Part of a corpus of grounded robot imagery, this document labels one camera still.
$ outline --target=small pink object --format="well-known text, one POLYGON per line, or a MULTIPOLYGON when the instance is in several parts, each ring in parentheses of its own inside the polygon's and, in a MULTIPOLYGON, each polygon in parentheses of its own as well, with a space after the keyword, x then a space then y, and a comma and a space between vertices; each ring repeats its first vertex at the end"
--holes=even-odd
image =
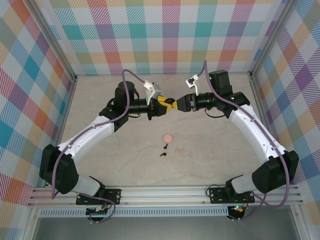
POLYGON ((163 141, 166 143, 166 144, 169 144, 172 142, 172 135, 171 134, 166 134, 163 136, 163 141))

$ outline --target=black mounting plate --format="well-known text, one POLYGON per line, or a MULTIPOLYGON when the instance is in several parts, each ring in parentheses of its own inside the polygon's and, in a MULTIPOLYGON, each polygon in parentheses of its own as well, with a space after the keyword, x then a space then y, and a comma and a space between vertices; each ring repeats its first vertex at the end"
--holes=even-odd
POLYGON ((255 197, 250 196, 249 191, 236 196, 235 201, 230 201, 225 189, 222 187, 209 188, 209 196, 211 204, 246 204, 247 199, 249 204, 253 204, 255 202, 255 197))
MULTIPOLYGON (((115 205, 120 204, 120 198, 121 198, 121 189, 104 189, 103 193, 104 198, 110 199, 112 202, 114 202, 115 205)), ((105 201, 103 200, 96 200, 90 197, 83 196, 79 194, 75 201, 76 205, 104 205, 105 201)))

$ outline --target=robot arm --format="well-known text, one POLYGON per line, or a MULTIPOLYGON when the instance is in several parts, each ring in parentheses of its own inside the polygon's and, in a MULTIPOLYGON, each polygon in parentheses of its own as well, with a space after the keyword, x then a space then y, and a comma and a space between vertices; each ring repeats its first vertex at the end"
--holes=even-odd
POLYGON ((161 88, 155 83, 145 81, 146 98, 139 98, 139 94, 132 82, 127 81, 130 105, 128 112, 122 118, 106 123, 120 116, 126 108, 127 95, 124 83, 119 83, 115 89, 114 98, 99 113, 99 116, 80 133, 58 146, 48 145, 44 148, 39 176, 52 185, 54 165, 58 156, 64 151, 55 175, 55 189, 66 194, 76 192, 89 196, 104 198, 105 186, 93 177, 79 175, 76 166, 82 157, 98 142, 116 132, 124 125, 130 114, 147 114, 148 119, 159 117, 172 109, 172 101, 160 96, 161 88))
POLYGON ((190 112, 191 110, 198 111, 200 109, 211 109, 216 107, 241 130, 254 149, 261 166, 252 174, 241 175, 232 178, 225 183, 224 192, 229 200, 233 201, 239 194, 254 190, 259 190, 266 194, 286 184, 284 167, 276 148, 285 160, 291 182, 295 176, 299 161, 299 157, 296 152, 288 152, 285 147, 274 139, 274 137, 260 122, 252 106, 250 106, 249 100, 242 92, 233 93, 229 76, 226 71, 221 70, 210 72, 209 79, 218 95, 236 103, 238 106, 241 106, 243 110, 253 116, 254 120, 262 126, 264 131, 267 133, 267 136, 275 145, 274 147, 270 144, 270 140, 257 126, 254 120, 250 119, 240 109, 221 101, 212 92, 187 94, 173 103, 174 108, 183 112, 190 112))

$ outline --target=floor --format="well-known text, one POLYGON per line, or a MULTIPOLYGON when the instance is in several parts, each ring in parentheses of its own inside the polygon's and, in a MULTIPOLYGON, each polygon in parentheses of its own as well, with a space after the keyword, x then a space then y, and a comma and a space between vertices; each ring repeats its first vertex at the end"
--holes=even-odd
MULTIPOLYGON (((189 89, 183 74, 143 75, 161 85, 162 95, 178 99, 189 89)), ((230 74, 233 92, 243 92, 255 108, 251 87, 245 74, 230 74)), ((143 85, 132 76, 144 97, 143 85)), ((81 76, 71 104, 62 141, 88 126, 114 97, 120 76, 81 76)), ((204 75, 198 80, 202 92, 209 92, 204 75)), ((216 109, 211 115, 220 115, 216 109)), ((109 186, 137 185, 210 185, 224 184, 230 178, 248 174, 259 167, 255 153, 230 120, 213 119, 204 110, 180 112, 175 109, 148 121, 146 115, 129 119, 115 134, 103 139, 77 166, 79 174, 90 175, 109 186), (163 135, 173 135, 165 150, 163 135), (175 152, 184 149, 184 154, 175 152)))

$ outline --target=pink disc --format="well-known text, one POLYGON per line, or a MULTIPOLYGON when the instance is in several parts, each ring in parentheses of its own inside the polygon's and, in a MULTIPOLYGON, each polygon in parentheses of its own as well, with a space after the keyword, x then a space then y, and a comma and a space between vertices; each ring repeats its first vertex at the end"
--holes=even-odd
POLYGON ((172 135, 171 134, 166 134, 163 136, 163 141, 166 143, 166 144, 169 144, 172 142, 172 135))

